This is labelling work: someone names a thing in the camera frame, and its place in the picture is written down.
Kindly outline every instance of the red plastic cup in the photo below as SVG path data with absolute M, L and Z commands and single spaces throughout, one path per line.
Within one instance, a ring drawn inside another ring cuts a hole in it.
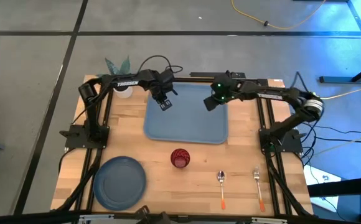
M 176 168 L 184 168 L 190 162 L 190 154 L 185 149 L 175 149 L 171 154 L 171 163 Z

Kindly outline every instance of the wooden table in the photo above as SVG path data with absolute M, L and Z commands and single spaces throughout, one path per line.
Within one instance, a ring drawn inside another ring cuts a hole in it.
M 93 77 L 95 76 L 87 75 L 85 80 Z M 271 86 L 284 86 L 282 80 L 268 82 Z M 273 215 L 266 162 L 258 139 L 260 122 L 255 100 L 229 102 L 229 135 L 225 143 L 194 144 L 148 139 L 143 133 L 148 92 L 139 87 L 134 87 L 133 91 L 131 98 L 113 98 L 108 122 L 110 136 L 101 158 L 102 165 L 113 157 L 129 156 L 138 160 L 146 172 L 147 187 L 144 196 L 135 206 L 124 212 L 135 212 L 147 205 L 151 213 L 165 211 L 179 215 Z M 273 101 L 272 104 L 275 120 L 282 121 L 290 115 L 287 103 Z M 263 105 L 266 123 L 269 124 L 266 103 Z M 83 109 L 83 103 L 79 99 L 75 115 Z M 85 116 L 82 116 L 77 124 L 82 124 L 84 120 Z M 175 168 L 170 161 L 171 152 L 178 148 L 186 149 L 190 153 L 190 164 L 184 169 Z M 85 151 L 75 149 L 63 160 L 51 208 L 63 204 L 77 186 Z M 288 187 L 303 207 L 312 213 L 300 160 L 291 153 L 282 153 L 282 156 Z M 261 172 L 260 182 L 266 207 L 264 213 L 260 211 L 258 190 L 252 176 L 255 166 L 259 166 Z M 223 185 L 226 210 L 221 209 L 220 184 L 216 178 L 219 170 L 226 173 Z M 284 213 L 281 189 L 278 186 L 277 188 L 280 209 Z M 88 192 L 89 185 L 85 187 L 81 208 L 86 208 Z M 110 212 L 96 199 L 92 210 Z

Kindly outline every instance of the spoon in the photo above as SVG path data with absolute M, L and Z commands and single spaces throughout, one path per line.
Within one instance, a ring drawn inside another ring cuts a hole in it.
M 225 181 L 225 173 L 220 170 L 217 176 L 218 181 L 220 182 L 220 194 L 221 194 L 221 203 L 222 203 L 222 210 L 225 209 L 225 199 L 223 198 L 223 181 Z

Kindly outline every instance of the concrete floor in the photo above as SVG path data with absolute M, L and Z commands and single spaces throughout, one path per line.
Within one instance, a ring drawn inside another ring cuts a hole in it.
M 361 12 L 361 0 L 353 0 Z M 82 0 L 0 1 L 0 30 L 72 30 Z M 295 24 L 319 3 L 235 0 L 240 10 L 279 26 Z M 89 1 L 80 30 L 272 30 L 233 11 L 230 1 Z M 328 2 L 298 31 L 359 31 L 344 2 Z M 0 37 L 0 215 L 11 213 L 21 178 L 44 116 L 69 37 Z M 57 179 L 57 165 L 68 129 L 77 87 L 85 74 L 106 73 L 104 58 L 114 63 L 129 55 L 131 70 L 148 56 L 162 54 L 189 72 L 243 71 L 249 78 L 281 78 L 290 85 L 300 71 L 308 88 L 331 96 L 360 85 L 320 84 L 321 75 L 353 76 L 361 71 L 361 37 L 224 37 L 224 36 L 105 36 L 77 37 L 62 91 L 50 124 L 37 173 L 24 212 L 46 212 Z M 152 60 L 146 67 L 162 70 Z M 322 126 L 361 130 L 361 92 L 326 102 Z M 353 139 L 317 129 L 325 138 Z M 319 141 L 319 152 L 339 142 Z M 361 144 L 351 144 L 312 159 L 312 165 L 346 179 L 361 177 Z M 340 213 L 353 218 L 356 198 L 341 199 Z

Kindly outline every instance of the metal fork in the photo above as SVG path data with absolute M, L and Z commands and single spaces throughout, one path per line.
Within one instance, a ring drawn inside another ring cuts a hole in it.
M 265 211 L 265 205 L 263 204 L 263 200 L 262 200 L 262 194 L 261 194 L 261 188 L 260 188 L 260 171 L 258 169 L 258 166 L 255 167 L 254 171 L 253 171 L 253 176 L 254 179 L 256 181 L 256 186 L 258 187 L 258 198 L 260 199 L 260 207 L 261 207 L 261 212 Z

